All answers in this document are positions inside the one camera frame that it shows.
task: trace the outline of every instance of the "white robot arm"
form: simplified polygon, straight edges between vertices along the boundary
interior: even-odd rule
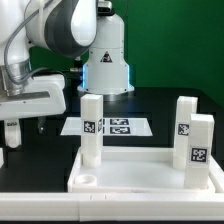
[[[10,143],[11,147],[20,144],[12,139],[19,136],[12,134],[18,130],[19,122],[15,119],[65,111],[63,76],[31,78],[35,71],[30,69],[27,37],[36,46],[75,59],[87,51],[95,39],[97,2],[0,1],[0,27],[4,31],[0,33],[0,120],[9,127],[6,144]]]

